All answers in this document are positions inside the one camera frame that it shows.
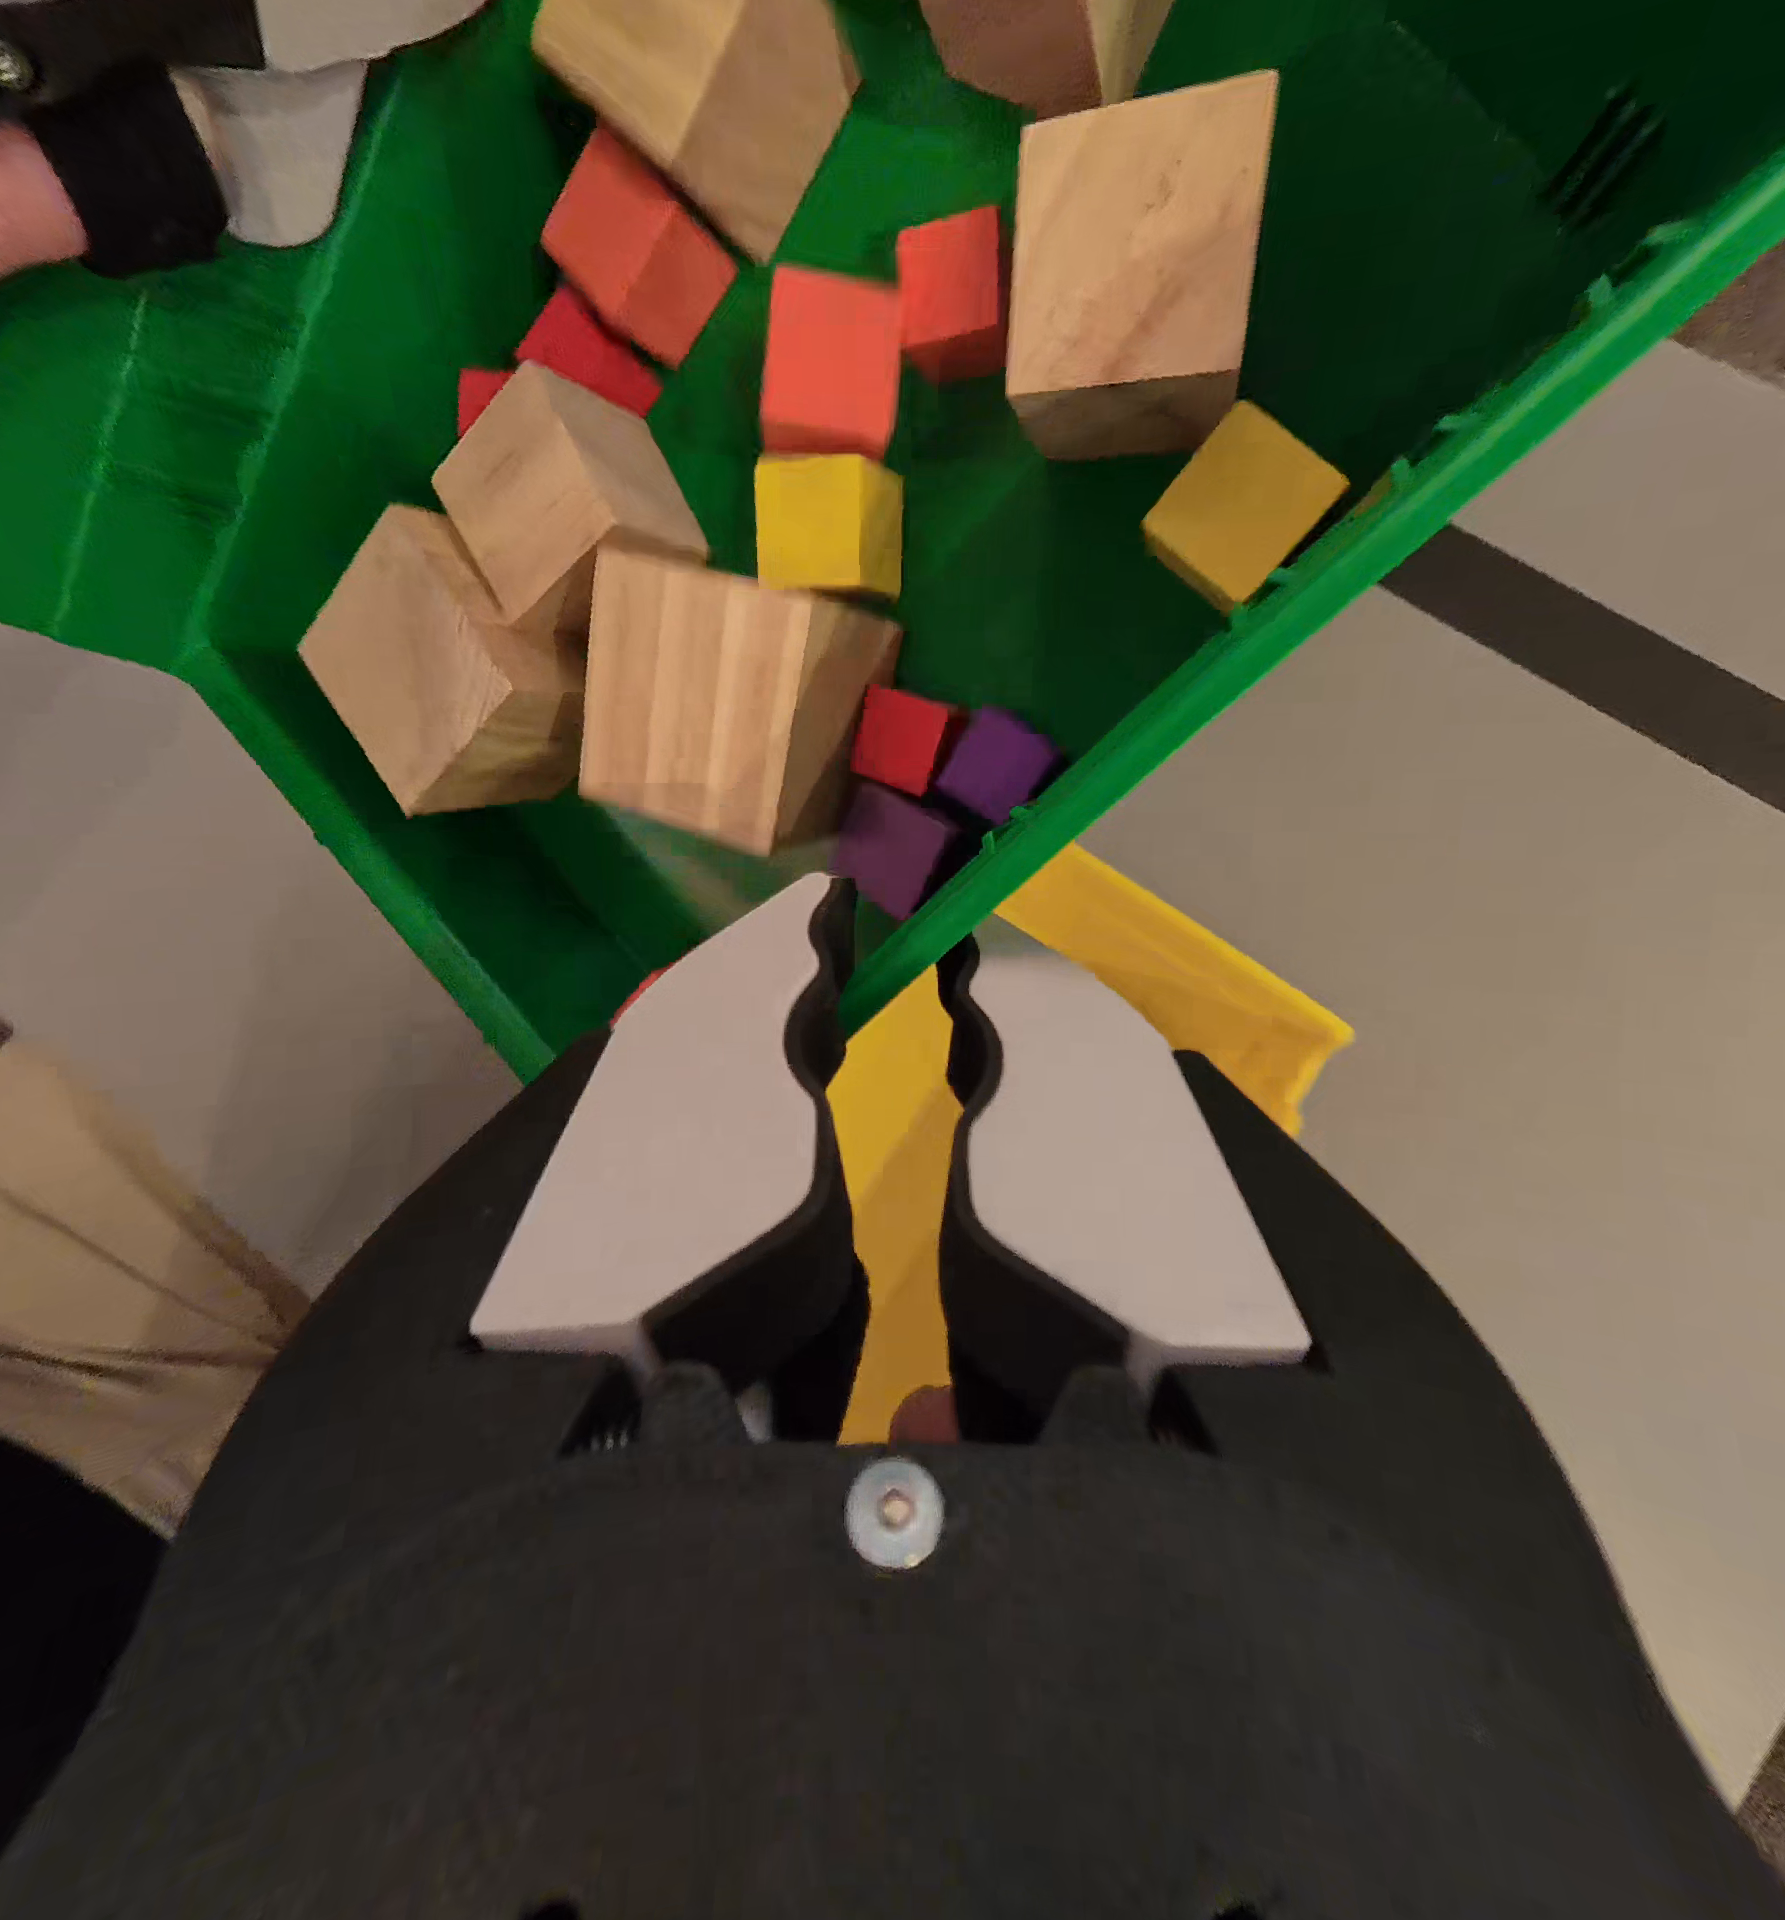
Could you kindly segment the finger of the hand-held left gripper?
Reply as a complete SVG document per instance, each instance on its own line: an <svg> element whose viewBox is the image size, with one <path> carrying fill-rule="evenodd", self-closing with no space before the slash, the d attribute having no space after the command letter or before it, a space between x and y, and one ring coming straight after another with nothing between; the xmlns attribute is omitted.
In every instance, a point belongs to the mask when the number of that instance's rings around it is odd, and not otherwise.
<svg viewBox="0 0 1785 1920"><path fill-rule="evenodd" d="M177 64L225 194L229 231L254 248L321 239L345 186L369 82L381 60L443 38L484 3L243 3L256 50Z"/></svg>

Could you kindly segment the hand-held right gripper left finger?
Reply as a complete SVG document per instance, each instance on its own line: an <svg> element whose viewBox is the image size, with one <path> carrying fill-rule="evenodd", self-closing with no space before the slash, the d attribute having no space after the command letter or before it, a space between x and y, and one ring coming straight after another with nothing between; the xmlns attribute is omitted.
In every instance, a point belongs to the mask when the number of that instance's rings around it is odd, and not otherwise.
<svg viewBox="0 0 1785 1920"><path fill-rule="evenodd" d="M658 973L600 1040L473 1339L776 1390L854 1297L828 1103L851 973L854 884L831 876Z"/></svg>

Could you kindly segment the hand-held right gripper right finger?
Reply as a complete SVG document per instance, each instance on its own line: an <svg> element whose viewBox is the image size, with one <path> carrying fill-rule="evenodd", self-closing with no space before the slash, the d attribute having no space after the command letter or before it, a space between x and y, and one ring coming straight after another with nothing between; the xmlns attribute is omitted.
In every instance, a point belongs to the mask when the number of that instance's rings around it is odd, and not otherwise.
<svg viewBox="0 0 1785 1920"><path fill-rule="evenodd" d="M940 1225L956 1360L1001 1398L1291 1367L1311 1330L1167 1038L1035 937L940 961L961 1103Z"/></svg>

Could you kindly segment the yellow plastic box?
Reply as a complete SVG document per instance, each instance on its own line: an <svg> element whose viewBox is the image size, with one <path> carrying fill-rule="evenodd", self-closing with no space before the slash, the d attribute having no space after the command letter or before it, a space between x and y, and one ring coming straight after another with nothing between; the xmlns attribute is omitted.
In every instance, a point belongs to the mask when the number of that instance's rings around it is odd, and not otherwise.
<svg viewBox="0 0 1785 1920"><path fill-rule="evenodd" d="M1291 1139L1356 1029L1180 909L1067 848L999 915L1128 998L1175 1050L1206 1057ZM938 1217L961 1105L950 1018L925 976L858 1038L831 1084L854 1241L873 1297L843 1442L880 1442L913 1390L946 1385Z"/></svg>

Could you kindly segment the green plastic box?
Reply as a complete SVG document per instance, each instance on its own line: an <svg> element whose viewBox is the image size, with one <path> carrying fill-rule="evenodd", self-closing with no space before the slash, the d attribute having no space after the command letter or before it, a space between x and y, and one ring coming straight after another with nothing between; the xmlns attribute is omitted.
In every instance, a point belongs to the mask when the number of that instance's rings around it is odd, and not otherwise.
<svg viewBox="0 0 1785 1920"><path fill-rule="evenodd" d="M181 677L536 1079L705 909L596 804L413 824L297 659L378 510L432 501L459 370L544 305L594 115L528 42L498 3L388 60L310 248L0 286L0 623ZM1065 770L903 928L862 911L855 1027L1785 239L1785 3L1176 3L1141 90L1254 68L1241 394L1350 504L1227 618L1141 538L1182 457L1050 464L999 381L909 375L901 681Z"/></svg>

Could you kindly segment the small purple cube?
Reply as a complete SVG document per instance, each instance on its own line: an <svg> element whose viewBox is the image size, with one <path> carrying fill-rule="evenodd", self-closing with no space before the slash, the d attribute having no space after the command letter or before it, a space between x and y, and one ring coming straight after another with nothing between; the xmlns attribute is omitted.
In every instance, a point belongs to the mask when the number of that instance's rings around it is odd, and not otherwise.
<svg viewBox="0 0 1785 1920"><path fill-rule="evenodd" d="M903 789L862 778L831 846L828 872L906 924L965 855L965 828Z"/></svg>
<svg viewBox="0 0 1785 1920"><path fill-rule="evenodd" d="M1008 708L975 708L931 795L982 828L1005 828L1065 767L1061 750Z"/></svg>

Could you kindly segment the pile of small coloured cubes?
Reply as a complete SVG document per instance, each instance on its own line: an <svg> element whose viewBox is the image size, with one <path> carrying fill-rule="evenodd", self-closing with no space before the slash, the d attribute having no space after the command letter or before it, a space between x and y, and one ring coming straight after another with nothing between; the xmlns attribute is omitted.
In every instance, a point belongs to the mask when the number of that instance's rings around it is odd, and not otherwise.
<svg viewBox="0 0 1785 1920"><path fill-rule="evenodd" d="M895 279L732 261L611 131L546 227L568 291L437 473L503 633L572 681L532 784L775 859L835 841L855 782L931 795L999 689L993 606L1008 234L999 206L901 231ZM901 601L757 578L754 470L855 452L906 478Z"/></svg>

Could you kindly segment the small yellow cube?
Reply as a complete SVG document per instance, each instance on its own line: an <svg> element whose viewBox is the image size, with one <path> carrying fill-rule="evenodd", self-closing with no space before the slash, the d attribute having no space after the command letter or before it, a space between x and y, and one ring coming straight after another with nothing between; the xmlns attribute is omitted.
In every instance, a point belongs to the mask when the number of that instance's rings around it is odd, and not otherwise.
<svg viewBox="0 0 1785 1920"><path fill-rule="evenodd" d="M1265 590L1348 492L1348 473L1242 397L1150 508L1141 538L1176 578L1231 614Z"/></svg>
<svg viewBox="0 0 1785 1920"><path fill-rule="evenodd" d="M855 452L768 452L754 470L757 578L901 601L906 478Z"/></svg>

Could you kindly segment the pile of plain wooden cubes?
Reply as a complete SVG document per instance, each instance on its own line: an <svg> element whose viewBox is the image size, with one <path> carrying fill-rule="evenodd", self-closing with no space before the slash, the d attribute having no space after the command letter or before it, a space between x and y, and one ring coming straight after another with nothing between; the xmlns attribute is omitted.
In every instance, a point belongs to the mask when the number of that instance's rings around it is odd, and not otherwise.
<svg viewBox="0 0 1785 1920"><path fill-rule="evenodd" d="M596 131L620 138L725 249L738 293L786 264L895 279L901 231L999 206L995 411L1016 466L1045 483L1194 455L1241 401L1282 76L1150 94L1141 72L1168 14L901 3L906 68L925 89L909 128L864 82L838 3L546 3L536 54L596 112L580 160ZM443 464L521 352L555 346L542 315L568 274L544 234L542 248L555 293L509 367L462 372ZM532 784L572 744L558 649L537 659L503 633L444 523L433 473L432 504L378 514L300 645L410 819L551 800Z"/></svg>

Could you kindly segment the person's beige trouser leg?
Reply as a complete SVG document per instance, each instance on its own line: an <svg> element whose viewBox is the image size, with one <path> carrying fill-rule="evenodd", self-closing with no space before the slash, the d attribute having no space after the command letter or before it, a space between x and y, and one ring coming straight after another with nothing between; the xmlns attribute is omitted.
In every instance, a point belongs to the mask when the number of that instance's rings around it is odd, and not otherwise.
<svg viewBox="0 0 1785 1920"><path fill-rule="evenodd" d="M111 1098L0 1047L0 1441L173 1538L313 1308Z"/></svg>

